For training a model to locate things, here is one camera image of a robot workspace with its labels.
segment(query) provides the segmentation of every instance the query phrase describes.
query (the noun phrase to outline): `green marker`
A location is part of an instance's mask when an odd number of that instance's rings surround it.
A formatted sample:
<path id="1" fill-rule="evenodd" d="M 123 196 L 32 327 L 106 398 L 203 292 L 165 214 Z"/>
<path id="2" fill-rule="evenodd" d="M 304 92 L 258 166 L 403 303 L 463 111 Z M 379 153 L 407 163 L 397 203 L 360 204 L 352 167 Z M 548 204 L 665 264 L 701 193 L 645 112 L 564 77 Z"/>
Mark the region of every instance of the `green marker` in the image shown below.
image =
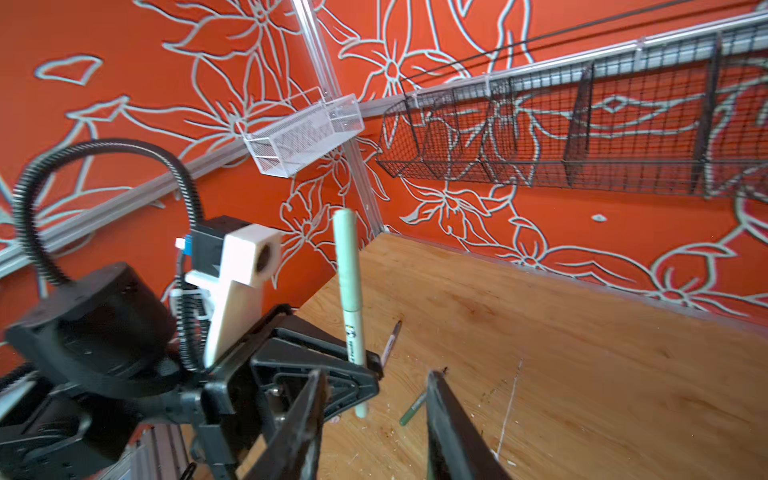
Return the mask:
<path id="1" fill-rule="evenodd" d="M 446 366 L 442 370 L 442 375 L 445 376 L 445 374 L 448 372 L 448 367 Z M 419 411 L 420 408 L 422 408 L 422 405 L 424 405 L 424 401 L 427 400 L 427 389 L 424 389 L 424 392 L 422 392 L 421 395 L 416 399 L 416 401 L 413 403 L 413 405 L 406 410 L 406 412 L 402 415 L 400 418 L 400 425 L 406 426 L 408 425 L 408 422 L 411 421 L 413 416 L 416 414 L 416 412 Z"/>
<path id="2" fill-rule="evenodd" d="M 356 225 L 355 212 L 349 208 L 342 208 L 333 214 L 333 239 L 336 241 L 339 290 L 344 310 L 346 355 L 351 363 L 367 367 L 366 343 L 362 335 L 362 285 Z M 359 419 L 364 419 L 368 415 L 368 403 L 356 405 L 355 414 Z"/>

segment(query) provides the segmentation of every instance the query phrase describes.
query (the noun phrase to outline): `wire mesh shelf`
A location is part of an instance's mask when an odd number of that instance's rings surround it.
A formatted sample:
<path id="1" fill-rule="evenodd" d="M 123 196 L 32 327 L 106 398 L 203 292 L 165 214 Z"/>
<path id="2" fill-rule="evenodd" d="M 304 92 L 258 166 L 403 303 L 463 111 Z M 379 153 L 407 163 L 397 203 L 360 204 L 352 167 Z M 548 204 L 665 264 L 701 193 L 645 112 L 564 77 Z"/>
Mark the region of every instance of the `wire mesh shelf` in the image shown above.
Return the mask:
<path id="1" fill-rule="evenodd" d="M 542 74 L 415 91 L 383 116 L 393 177 L 768 198 L 768 25 Z"/>
<path id="2" fill-rule="evenodd" d="M 243 140 L 259 171 L 288 178 L 364 128 L 355 95 L 319 101 Z"/>

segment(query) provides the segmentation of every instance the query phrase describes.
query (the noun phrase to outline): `orange wall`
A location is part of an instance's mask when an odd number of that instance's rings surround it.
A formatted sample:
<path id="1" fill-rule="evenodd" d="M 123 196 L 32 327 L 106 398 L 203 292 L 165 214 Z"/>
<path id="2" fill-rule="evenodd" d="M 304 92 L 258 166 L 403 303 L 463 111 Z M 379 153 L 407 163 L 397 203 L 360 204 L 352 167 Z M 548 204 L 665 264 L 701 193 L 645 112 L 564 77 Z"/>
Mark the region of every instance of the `orange wall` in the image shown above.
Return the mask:
<path id="1" fill-rule="evenodd" d="M 509 39 L 533 38 L 657 3 L 389 0 L 351 9 L 343 0 L 328 0 L 318 17 L 326 25 L 326 41 L 345 92 L 368 100 L 401 93 L 399 80 L 404 77 L 497 48 Z M 502 70 L 753 9 L 754 3 L 688 2 L 542 41 L 528 51 L 516 49 L 509 59 L 482 57 L 449 70 L 454 77 Z M 767 205 L 392 179 L 375 163 L 379 126 L 379 120 L 369 121 L 361 142 L 390 230 L 768 324 Z"/>
<path id="2" fill-rule="evenodd" d="M 0 76 L 0 250 L 14 242 L 10 189 L 47 151 L 96 137 L 130 137 L 193 160 L 306 105 L 275 105 L 316 82 L 290 2 L 11 2 L 0 20 L 7 55 Z M 41 202 L 44 227 L 66 221 L 164 172 L 127 155 L 66 167 Z M 358 210 L 349 168 L 333 152 L 294 179 L 261 175 L 251 159 L 198 181 L 207 217 L 230 215 L 286 232 L 265 307 L 300 305 L 334 273 L 333 210 Z M 361 242 L 370 241 L 366 221 Z M 161 295 L 174 274 L 174 238 L 188 231 L 180 201 L 165 197 L 86 237 L 60 258 L 77 278 L 126 261 Z M 0 280 L 0 327 L 35 305 L 30 267 Z M 20 359 L 0 348 L 0 373 Z"/>

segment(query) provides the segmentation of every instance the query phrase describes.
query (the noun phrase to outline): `pen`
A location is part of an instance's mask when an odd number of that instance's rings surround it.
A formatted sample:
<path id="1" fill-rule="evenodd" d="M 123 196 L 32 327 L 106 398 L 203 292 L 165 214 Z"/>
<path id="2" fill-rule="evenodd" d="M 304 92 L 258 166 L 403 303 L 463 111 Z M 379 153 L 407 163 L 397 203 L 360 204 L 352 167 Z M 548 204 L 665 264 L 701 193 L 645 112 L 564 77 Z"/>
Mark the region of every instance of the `pen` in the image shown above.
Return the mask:
<path id="1" fill-rule="evenodd" d="M 400 333 L 401 326 L 402 326 L 402 320 L 398 321 L 397 324 L 395 324 L 395 329 L 392 331 L 392 335 L 389 336 L 389 341 L 387 341 L 386 347 L 384 349 L 384 353 L 382 354 L 382 368 L 384 368 L 384 364 L 386 363 L 386 360 L 389 358 L 389 353 L 392 352 L 392 347 L 395 345 L 395 340 L 397 340 L 397 336 Z"/>
<path id="2" fill-rule="evenodd" d="M 448 372 L 448 367 L 446 366 L 442 370 L 442 375 L 445 376 L 445 374 Z M 419 411 L 420 408 L 422 408 L 422 405 L 424 405 L 424 401 L 427 400 L 427 389 L 424 388 L 424 392 L 422 392 L 421 395 L 416 399 L 416 401 L 411 405 L 406 412 L 402 415 L 400 418 L 400 425 L 406 426 L 408 425 L 408 422 L 411 421 L 413 416 L 416 414 L 416 412 Z"/>

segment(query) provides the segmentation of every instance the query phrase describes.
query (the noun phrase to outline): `wooden tabletop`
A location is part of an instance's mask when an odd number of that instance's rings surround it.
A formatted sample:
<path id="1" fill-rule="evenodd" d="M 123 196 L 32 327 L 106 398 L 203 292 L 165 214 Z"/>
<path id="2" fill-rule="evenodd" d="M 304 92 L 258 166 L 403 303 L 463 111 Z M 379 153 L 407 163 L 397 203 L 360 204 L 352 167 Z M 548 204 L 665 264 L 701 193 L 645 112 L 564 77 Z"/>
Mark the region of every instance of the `wooden tabletop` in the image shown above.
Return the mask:
<path id="1" fill-rule="evenodd" d="M 764 336 L 388 234 L 360 261 L 367 348 L 403 326 L 368 417 L 326 423 L 319 478 L 424 478 L 425 411 L 399 418 L 444 366 L 513 478 L 768 478 Z M 341 311 L 334 278 L 299 315 L 344 338 Z"/>

